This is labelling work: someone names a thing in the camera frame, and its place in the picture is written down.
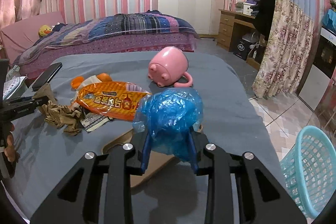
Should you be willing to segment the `left hand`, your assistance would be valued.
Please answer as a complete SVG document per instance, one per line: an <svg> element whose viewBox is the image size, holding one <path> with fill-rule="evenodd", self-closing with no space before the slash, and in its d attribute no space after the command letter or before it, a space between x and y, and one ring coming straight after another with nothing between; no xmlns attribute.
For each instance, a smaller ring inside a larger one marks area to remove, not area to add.
<svg viewBox="0 0 336 224"><path fill-rule="evenodd" d="M15 150L14 137L12 132L15 130L15 127L12 123L9 123L10 130L6 138L7 147L4 150L4 153L9 162L16 162L18 159L17 151Z"/></svg>

